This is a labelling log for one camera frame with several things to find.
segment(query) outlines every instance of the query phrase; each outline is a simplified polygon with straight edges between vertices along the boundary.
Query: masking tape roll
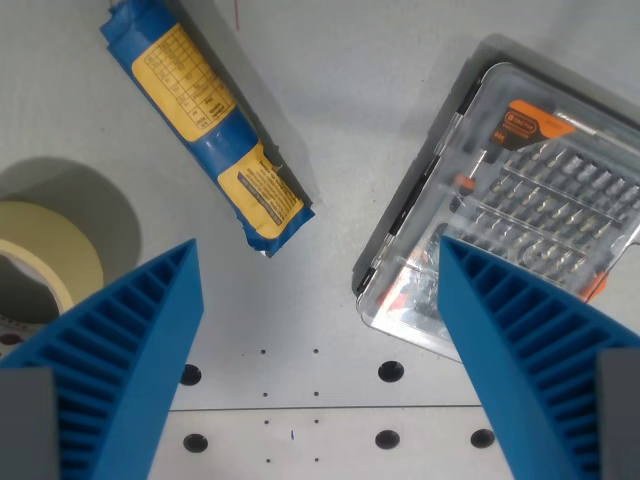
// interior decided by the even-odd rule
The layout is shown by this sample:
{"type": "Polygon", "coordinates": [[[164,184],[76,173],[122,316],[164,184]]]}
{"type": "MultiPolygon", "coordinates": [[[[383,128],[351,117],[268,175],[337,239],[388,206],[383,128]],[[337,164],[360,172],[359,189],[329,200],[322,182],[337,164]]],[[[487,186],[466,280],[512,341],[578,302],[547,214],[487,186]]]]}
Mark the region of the masking tape roll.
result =
{"type": "Polygon", "coordinates": [[[26,202],[0,202],[0,255],[45,283],[64,313],[103,287],[98,253],[71,222],[26,202]]]}

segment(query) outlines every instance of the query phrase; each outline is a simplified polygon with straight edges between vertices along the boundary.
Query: clear plastic case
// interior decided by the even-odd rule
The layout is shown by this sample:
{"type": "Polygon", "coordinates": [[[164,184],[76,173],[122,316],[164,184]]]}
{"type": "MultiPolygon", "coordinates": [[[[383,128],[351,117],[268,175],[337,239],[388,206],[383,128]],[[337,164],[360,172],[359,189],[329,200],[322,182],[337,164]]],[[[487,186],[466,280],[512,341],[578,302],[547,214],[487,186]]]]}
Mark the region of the clear plastic case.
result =
{"type": "Polygon", "coordinates": [[[437,309],[442,235],[588,300],[638,233],[640,132],[511,64],[484,75],[436,160],[361,283],[358,311],[440,355],[459,360],[437,309]]]}

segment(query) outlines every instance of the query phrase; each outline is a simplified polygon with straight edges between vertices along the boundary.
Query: grey table surface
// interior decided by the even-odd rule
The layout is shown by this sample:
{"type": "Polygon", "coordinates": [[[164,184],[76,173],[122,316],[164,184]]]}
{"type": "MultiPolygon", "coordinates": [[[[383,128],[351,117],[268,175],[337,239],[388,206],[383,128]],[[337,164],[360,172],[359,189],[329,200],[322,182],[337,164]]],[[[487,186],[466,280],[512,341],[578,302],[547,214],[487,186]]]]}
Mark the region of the grey table surface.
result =
{"type": "MultiPolygon", "coordinates": [[[[316,217],[271,259],[245,245],[222,195],[106,51],[107,0],[0,0],[0,197],[73,220],[107,280],[197,238],[206,313],[189,361],[203,379],[179,388],[174,410],[477,405],[462,365],[361,322],[352,268],[481,42],[526,46],[634,116],[640,4],[239,0],[239,30],[232,0],[182,5],[316,217]],[[402,362],[401,381],[378,379],[386,360],[402,362]]],[[[594,304],[639,329],[635,247],[623,260],[594,304]]]]}

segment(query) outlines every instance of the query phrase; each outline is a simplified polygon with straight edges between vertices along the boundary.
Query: small hole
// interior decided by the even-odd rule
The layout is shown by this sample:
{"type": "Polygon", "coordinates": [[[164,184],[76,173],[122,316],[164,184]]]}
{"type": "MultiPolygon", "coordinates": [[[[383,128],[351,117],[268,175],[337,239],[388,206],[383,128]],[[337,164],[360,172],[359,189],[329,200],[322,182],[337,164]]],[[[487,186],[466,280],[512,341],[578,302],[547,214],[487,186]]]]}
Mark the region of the small hole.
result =
{"type": "Polygon", "coordinates": [[[404,375],[404,367],[400,362],[395,362],[393,360],[389,362],[384,362],[378,368],[378,376],[380,380],[387,383],[397,382],[404,375]]]}
{"type": "Polygon", "coordinates": [[[383,430],[376,435],[376,445],[382,450],[391,450],[400,443],[400,435],[393,430],[383,430]]]}
{"type": "Polygon", "coordinates": [[[204,452],[209,446],[207,439],[198,433],[192,433],[184,437],[182,444],[191,453],[204,452]]]}
{"type": "Polygon", "coordinates": [[[487,430],[486,428],[476,430],[471,435],[471,445],[476,448],[487,448],[493,445],[495,442],[496,436],[493,434],[491,430],[487,430]]]}
{"type": "Polygon", "coordinates": [[[182,377],[180,377],[180,383],[182,385],[191,387],[196,383],[198,383],[201,378],[202,378],[202,372],[200,371],[200,369],[195,365],[191,365],[190,363],[187,363],[184,366],[184,370],[182,371],[182,377]]]}
{"type": "Polygon", "coordinates": [[[22,342],[22,338],[15,333],[5,333],[4,335],[0,335],[0,343],[2,345],[16,345],[22,342]]]}

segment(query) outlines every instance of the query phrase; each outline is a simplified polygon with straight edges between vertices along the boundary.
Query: blue packaged item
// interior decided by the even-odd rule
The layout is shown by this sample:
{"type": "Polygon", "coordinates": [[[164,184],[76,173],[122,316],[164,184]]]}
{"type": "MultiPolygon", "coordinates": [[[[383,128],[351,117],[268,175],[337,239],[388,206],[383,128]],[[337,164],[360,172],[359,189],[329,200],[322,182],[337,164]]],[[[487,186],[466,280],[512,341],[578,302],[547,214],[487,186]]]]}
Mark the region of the blue packaged item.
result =
{"type": "Polygon", "coordinates": [[[110,12],[101,31],[111,54],[227,197],[249,245],[276,253],[313,212],[265,157],[227,87],[162,1],[125,0],[110,12]]]}

